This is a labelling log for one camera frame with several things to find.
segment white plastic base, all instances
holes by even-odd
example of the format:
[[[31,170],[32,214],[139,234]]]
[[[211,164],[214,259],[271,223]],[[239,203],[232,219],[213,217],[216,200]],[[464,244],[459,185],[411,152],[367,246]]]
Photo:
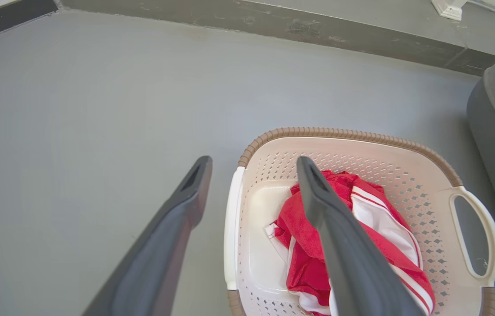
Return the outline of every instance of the white plastic base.
[[[444,0],[430,0],[437,13],[444,17],[450,18],[451,20],[461,21],[462,20],[462,8],[457,6],[448,5]]]

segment plastic basket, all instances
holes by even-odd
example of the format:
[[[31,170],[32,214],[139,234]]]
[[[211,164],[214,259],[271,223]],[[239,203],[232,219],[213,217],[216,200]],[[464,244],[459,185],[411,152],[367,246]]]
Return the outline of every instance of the plastic basket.
[[[305,316],[285,288],[286,265],[263,227],[278,217],[297,182],[296,160],[348,171],[384,186],[416,236],[435,292],[434,315],[495,314],[495,223],[452,167],[409,140],[332,128],[280,128],[254,140],[232,178],[224,232],[224,272],[234,316]],[[488,239],[488,269],[474,272],[454,199],[464,197]]]

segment laundry basket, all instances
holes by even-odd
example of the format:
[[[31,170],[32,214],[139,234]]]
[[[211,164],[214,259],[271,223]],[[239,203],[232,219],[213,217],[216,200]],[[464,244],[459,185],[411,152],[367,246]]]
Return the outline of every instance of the laundry basket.
[[[233,175],[224,230],[224,274],[234,316],[306,316],[286,289],[286,264],[264,232],[297,183],[296,160],[382,185],[412,228],[435,292],[434,315],[495,314],[495,223],[452,167],[409,140],[332,128],[279,128],[254,140]],[[454,199],[464,197],[488,239],[488,268],[474,272]]]

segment red fabric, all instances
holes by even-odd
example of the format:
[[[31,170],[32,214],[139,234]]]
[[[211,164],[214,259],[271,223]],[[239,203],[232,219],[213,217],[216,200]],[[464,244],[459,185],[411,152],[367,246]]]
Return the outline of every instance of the red fabric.
[[[411,231],[401,214],[388,202],[384,194],[384,188],[381,186],[365,182],[357,175],[347,172],[335,174],[327,170],[322,173],[339,198],[351,210],[353,206],[351,200],[352,188],[353,186],[357,186],[382,200],[386,204],[390,214],[407,230]],[[292,261],[287,275],[287,288],[289,291],[313,294],[318,298],[321,306],[329,306],[331,288],[325,267],[322,243],[317,230],[306,219],[300,186],[296,184],[291,188],[291,192],[292,196],[284,202],[279,218],[275,222],[278,226],[278,228],[275,228],[275,237],[286,248],[290,246],[291,237],[296,239]],[[380,252],[386,257],[386,260],[410,275],[413,280],[430,294],[434,302],[434,293],[426,274],[413,264],[394,244],[372,228],[362,223],[361,225],[379,248]]]

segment basket hole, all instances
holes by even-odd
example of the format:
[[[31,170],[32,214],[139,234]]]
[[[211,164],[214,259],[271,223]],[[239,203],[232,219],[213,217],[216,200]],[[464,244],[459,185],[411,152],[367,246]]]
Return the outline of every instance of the basket hole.
[[[489,259],[488,240],[484,226],[482,226],[474,208],[462,196],[458,196],[454,200],[454,206],[472,268],[474,268],[474,272],[482,276],[487,271],[486,262]]]

